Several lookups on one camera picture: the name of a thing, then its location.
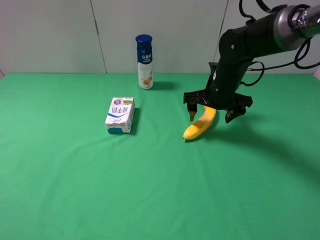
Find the black cable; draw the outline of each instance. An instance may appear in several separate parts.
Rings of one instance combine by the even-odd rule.
[[[297,10],[298,9],[308,9],[310,8],[309,5],[306,5],[306,4],[299,4],[297,6],[295,6],[288,14],[288,25],[289,27],[292,29],[292,30],[296,30],[296,25],[294,25],[294,23],[292,22],[292,18],[294,17],[294,15],[296,14]]]
[[[309,38],[308,40],[306,40],[306,41],[302,44],[302,46],[299,48],[299,50],[296,52],[296,55],[295,55],[295,57],[294,57],[294,65],[295,65],[298,69],[312,69],[312,68],[315,68],[315,67],[317,67],[317,66],[320,65],[320,62],[315,63],[315,64],[313,64],[313,65],[309,65],[309,66],[301,66],[301,65],[299,65],[299,63],[298,63],[298,62],[299,62],[298,57],[299,57],[301,51],[303,50],[303,48],[304,48],[306,45],[307,45],[307,48],[308,48],[308,46],[310,46],[310,42],[311,42],[311,38]]]
[[[308,41],[308,40],[309,40],[309,39],[305,40],[305,41],[303,42],[303,44],[301,45],[301,47],[299,48],[299,51],[300,51],[300,50],[302,51],[303,48],[306,46],[306,49],[305,49],[305,51],[304,51],[304,54],[297,59],[297,62],[301,61],[302,59],[304,59],[304,58],[307,56],[307,54],[308,54],[308,52],[309,52],[309,49],[310,49],[310,41]],[[295,64],[295,61],[291,61],[291,62],[288,62],[288,63],[286,63],[286,64],[282,64],[282,65],[266,67],[264,70],[279,69],[279,68],[283,68],[283,67],[290,66],[290,65],[293,65],[293,64]],[[262,68],[248,68],[248,69],[247,69],[247,71],[262,71],[262,70],[263,70]]]
[[[243,3],[243,0],[240,0],[239,1],[239,11],[240,11],[241,16],[244,18],[250,19],[249,21],[246,22],[246,24],[253,23],[256,19],[252,15],[245,14],[244,9],[242,7],[242,3]]]
[[[255,0],[256,3],[259,5],[259,7],[265,11],[267,14],[272,14],[273,11],[265,5],[265,3],[262,0]]]
[[[251,87],[251,86],[255,85],[257,82],[260,81],[260,79],[262,78],[262,76],[263,76],[264,73],[265,73],[265,65],[264,65],[261,61],[253,61],[253,62],[250,64],[250,66],[253,65],[253,64],[258,64],[258,63],[262,65],[262,71],[261,71],[260,76],[258,77],[258,79],[255,80],[255,81],[252,82],[252,83],[245,83],[244,81],[241,81],[240,84],[243,84],[243,85],[245,85],[246,87]]]

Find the white wall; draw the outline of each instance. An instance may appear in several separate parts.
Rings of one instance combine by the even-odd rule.
[[[137,72],[140,34],[153,37],[153,70],[208,73],[227,0],[92,0],[108,73]]]
[[[1,0],[0,66],[10,72],[105,73],[89,0]]]
[[[298,5],[298,4],[308,4],[310,6],[315,6],[320,4],[319,0],[264,0],[265,4],[271,9],[275,6],[287,4],[287,5]],[[256,3],[256,0],[243,0],[243,10],[246,14],[254,16],[256,19],[264,17],[267,15],[262,11]],[[239,0],[229,0],[228,8],[226,11],[224,24],[222,28],[222,33],[228,29],[234,29],[242,27],[246,24],[249,18],[244,18],[239,12]],[[265,56],[257,58],[257,60],[264,63],[266,67],[271,67],[275,65],[286,64],[294,60],[296,51],[279,53],[277,55]],[[215,61],[218,61],[220,55],[217,54]],[[311,41],[311,47],[307,57],[299,62],[303,66],[312,65],[320,61],[320,36],[316,36]],[[294,65],[287,66],[283,68],[268,70],[266,74],[313,74],[316,69],[301,70],[296,68]]]

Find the blue bottle cap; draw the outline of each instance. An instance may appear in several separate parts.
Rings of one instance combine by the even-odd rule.
[[[147,44],[147,43],[151,43],[152,41],[152,36],[147,35],[147,34],[142,34],[139,35],[135,38],[137,43],[142,43],[142,44]]]

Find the wall seam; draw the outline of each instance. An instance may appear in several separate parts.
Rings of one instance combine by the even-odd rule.
[[[105,61],[104,51],[102,49],[102,45],[101,45],[101,41],[100,41],[100,34],[99,34],[98,24],[97,24],[96,15],[95,15],[95,11],[94,11],[94,6],[92,4],[92,0],[90,0],[90,4],[91,4],[91,10],[92,10],[93,19],[94,19],[94,24],[95,24],[95,27],[96,27],[96,34],[97,34],[98,41],[99,41],[99,47],[100,47],[100,51],[101,51],[101,55],[102,55],[104,70],[105,70],[105,73],[107,74],[108,73],[107,72],[107,65],[106,65],[106,61]]]
[[[226,1],[226,5],[225,5],[225,9],[224,9],[224,14],[223,14],[222,22],[221,22],[221,27],[220,27],[220,31],[219,31],[218,41],[217,41],[217,45],[216,45],[216,47],[215,47],[213,62],[215,61],[216,56],[217,56],[217,51],[218,51],[218,47],[219,47],[219,40],[220,40],[220,37],[221,37],[222,28],[223,28],[223,26],[224,26],[224,22],[225,22],[225,18],[226,18],[226,14],[227,14],[228,5],[229,5],[229,0]]]

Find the bottle label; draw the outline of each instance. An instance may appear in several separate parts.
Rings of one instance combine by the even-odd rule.
[[[138,77],[140,87],[150,89],[154,84],[152,64],[145,65],[138,62]]]
[[[137,50],[138,63],[152,63],[152,47],[142,47]]]

